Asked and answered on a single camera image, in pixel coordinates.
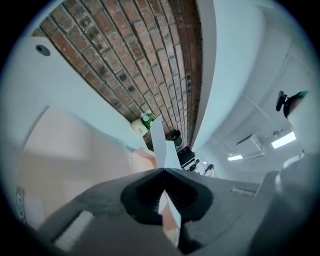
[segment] flower pot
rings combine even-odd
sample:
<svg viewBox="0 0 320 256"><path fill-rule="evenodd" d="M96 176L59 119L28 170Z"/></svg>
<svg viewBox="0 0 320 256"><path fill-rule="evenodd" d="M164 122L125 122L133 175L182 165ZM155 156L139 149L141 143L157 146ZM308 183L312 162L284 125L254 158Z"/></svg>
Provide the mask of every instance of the flower pot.
<svg viewBox="0 0 320 256"><path fill-rule="evenodd" d="M133 121L131 123L132 129L135 131L138 135L145 135L148 132L148 129L144 126L144 124L141 122L140 118Z"/></svg>

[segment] brick wall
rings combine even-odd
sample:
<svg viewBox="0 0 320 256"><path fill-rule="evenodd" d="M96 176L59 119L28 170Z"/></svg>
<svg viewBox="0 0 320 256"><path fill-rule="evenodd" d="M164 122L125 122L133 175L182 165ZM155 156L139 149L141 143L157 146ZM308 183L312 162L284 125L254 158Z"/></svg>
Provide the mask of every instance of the brick wall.
<svg viewBox="0 0 320 256"><path fill-rule="evenodd" d="M47 37L127 120L150 109L167 137L180 130L181 147L191 143L202 63L194 0L66 0L33 36Z"/></svg>

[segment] white flower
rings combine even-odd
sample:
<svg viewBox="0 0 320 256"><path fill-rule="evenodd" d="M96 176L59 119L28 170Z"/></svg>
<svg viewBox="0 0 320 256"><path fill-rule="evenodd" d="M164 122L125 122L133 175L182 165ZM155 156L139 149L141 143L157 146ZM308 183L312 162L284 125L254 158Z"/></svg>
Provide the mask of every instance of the white flower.
<svg viewBox="0 0 320 256"><path fill-rule="evenodd" d="M149 116L144 115L144 116L142 116L142 119L143 119L143 121L147 122L149 120Z"/></svg>

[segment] potted plant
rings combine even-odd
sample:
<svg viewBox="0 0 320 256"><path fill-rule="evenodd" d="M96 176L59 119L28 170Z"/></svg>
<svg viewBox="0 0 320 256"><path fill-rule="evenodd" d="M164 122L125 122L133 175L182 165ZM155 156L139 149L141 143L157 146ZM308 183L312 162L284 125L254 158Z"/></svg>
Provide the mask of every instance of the potted plant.
<svg viewBox="0 0 320 256"><path fill-rule="evenodd" d="M143 136L150 130L155 119L156 116L148 109L145 113L141 114L139 119L131 123L131 127L138 135Z"/></svg>

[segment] ceiling light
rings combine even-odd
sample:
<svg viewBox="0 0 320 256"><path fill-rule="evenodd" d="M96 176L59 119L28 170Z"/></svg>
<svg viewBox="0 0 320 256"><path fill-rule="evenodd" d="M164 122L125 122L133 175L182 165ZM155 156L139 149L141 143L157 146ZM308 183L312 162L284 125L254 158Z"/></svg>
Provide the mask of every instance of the ceiling light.
<svg viewBox="0 0 320 256"><path fill-rule="evenodd" d="M287 134L286 136L283 136L282 138L275 140L271 144L274 149L277 149L283 145L286 145L290 142L293 142L295 139L296 139L295 133L292 131L289 134Z"/></svg>
<svg viewBox="0 0 320 256"><path fill-rule="evenodd" d="M239 159L243 159L242 155L236 155L236 156L228 157L229 161L234 161L234 160L239 160Z"/></svg>

